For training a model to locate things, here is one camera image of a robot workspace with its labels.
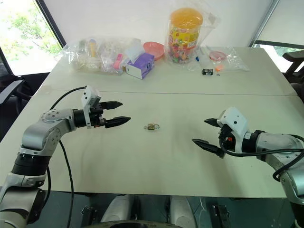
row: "black chair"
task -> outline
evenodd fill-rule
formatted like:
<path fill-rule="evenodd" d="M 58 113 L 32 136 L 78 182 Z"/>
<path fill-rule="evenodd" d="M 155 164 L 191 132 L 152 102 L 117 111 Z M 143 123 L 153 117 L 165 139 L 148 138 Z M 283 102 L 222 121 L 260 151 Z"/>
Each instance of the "black chair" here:
<path fill-rule="evenodd" d="M 302 67 L 298 72 L 295 72 L 297 70 L 297 68 L 304 62 L 304 50 L 284 53 L 283 58 L 292 62 L 292 65 L 289 67 L 289 69 L 284 74 L 286 79 L 290 83 L 304 82 L 304 67 Z"/>
<path fill-rule="evenodd" d="M 0 142 L 47 75 L 15 76 L 0 48 Z"/>

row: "clear plastic bag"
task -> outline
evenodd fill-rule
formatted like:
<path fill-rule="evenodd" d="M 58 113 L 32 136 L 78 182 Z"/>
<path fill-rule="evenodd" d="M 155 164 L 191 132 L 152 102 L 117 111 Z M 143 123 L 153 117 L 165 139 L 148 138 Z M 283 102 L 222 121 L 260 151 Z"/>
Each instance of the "clear plastic bag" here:
<path fill-rule="evenodd" d="M 63 64 L 75 70 L 121 74 L 130 58 L 135 61 L 142 53 L 141 41 L 136 38 L 93 37 L 66 45 L 60 55 Z"/>
<path fill-rule="evenodd" d="M 175 0 L 169 18 L 165 56 L 170 62 L 184 66 L 195 60 L 195 50 L 219 24 L 204 0 Z"/>
<path fill-rule="evenodd" d="M 216 72 L 249 71 L 233 47 L 207 47 L 206 51 Z"/>

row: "gray floor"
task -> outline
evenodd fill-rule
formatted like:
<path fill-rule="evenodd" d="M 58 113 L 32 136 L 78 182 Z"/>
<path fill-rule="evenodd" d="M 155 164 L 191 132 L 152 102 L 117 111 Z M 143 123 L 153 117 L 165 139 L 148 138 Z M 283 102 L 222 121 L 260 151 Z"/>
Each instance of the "gray floor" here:
<path fill-rule="evenodd" d="M 75 196 L 72 216 L 72 228 L 81 227 L 84 206 L 93 206 L 98 210 L 100 220 L 107 206 L 116 195 L 97 194 L 87 197 Z M 166 196 L 138 195 L 141 201 L 141 213 L 145 220 L 166 222 Z M 293 215 L 286 199 L 230 199 L 230 198 L 201 198 L 188 197 L 188 201 L 195 214 L 199 228 L 211 228 L 209 207 L 213 204 L 226 205 L 230 212 L 232 228 L 290 228 Z M 29 228 L 65 228 L 68 217 L 70 194 L 52 192 L 50 199 L 43 209 L 39 221 L 28 225 Z"/>

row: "white table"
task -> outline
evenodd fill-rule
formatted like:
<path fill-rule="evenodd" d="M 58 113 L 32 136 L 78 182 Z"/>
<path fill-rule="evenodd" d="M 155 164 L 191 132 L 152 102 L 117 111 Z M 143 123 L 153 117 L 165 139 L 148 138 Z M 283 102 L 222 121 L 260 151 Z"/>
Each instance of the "white table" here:
<path fill-rule="evenodd" d="M 64 92 L 44 85 L 22 111 L 0 143 L 0 183 L 12 169 L 24 130 Z M 81 94 L 70 94 L 57 107 L 81 108 Z M 117 109 L 105 111 L 105 118 L 125 115 L 132 119 L 115 128 L 81 128 L 63 136 L 75 191 L 285 197 L 281 184 L 272 179 L 274 170 L 268 164 L 253 157 L 226 156 L 222 160 L 200 149 L 191 138 L 218 145 L 219 129 L 203 120 L 218 117 L 230 106 L 237 107 L 248 118 L 252 131 L 304 135 L 304 106 L 297 96 L 123 92 L 101 95 L 103 101 L 123 103 Z M 161 128 L 145 130 L 144 125 L 151 122 Z M 50 170 L 52 190 L 69 191 L 67 167 L 59 146 L 50 161 Z"/>
<path fill-rule="evenodd" d="M 43 85 L 50 89 L 70 90 L 90 84 L 104 92 L 296 95 L 262 48 L 239 47 L 236 51 L 250 71 L 202 76 L 201 70 L 188 71 L 158 60 L 146 78 L 139 80 L 127 74 L 118 76 L 75 72 L 60 61 Z"/>

